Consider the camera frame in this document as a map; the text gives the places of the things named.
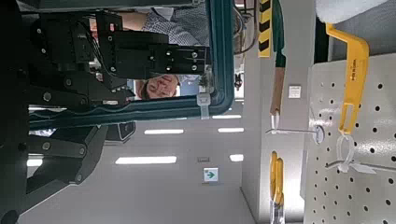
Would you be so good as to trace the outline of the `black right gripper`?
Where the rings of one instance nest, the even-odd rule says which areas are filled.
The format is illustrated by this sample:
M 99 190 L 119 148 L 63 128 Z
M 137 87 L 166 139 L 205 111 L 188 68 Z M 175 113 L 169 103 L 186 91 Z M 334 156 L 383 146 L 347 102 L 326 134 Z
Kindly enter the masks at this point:
M 122 18 L 105 11 L 38 13 L 38 45 L 52 63 L 96 60 L 108 74 L 126 79 L 197 75 L 209 65 L 209 47 L 171 44 L 169 36 L 122 31 Z

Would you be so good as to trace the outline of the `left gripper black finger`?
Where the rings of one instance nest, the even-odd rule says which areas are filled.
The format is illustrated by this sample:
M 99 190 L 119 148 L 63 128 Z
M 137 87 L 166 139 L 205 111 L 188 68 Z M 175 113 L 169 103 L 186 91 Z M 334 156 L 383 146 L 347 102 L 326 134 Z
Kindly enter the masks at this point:
M 135 122 L 60 128 L 51 136 L 29 136 L 29 153 L 41 154 L 42 164 L 27 179 L 27 194 L 44 198 L 69 185 L 79 185 L 96 168 L 104 146 L 125 144 L 135 133 Z
M 61 72 L 32 79 L 27 93 L 30 105 L 88 110 L 99 105 L 126 105 L 134 94 L 125 81 L 109 88 L 87 72 Z

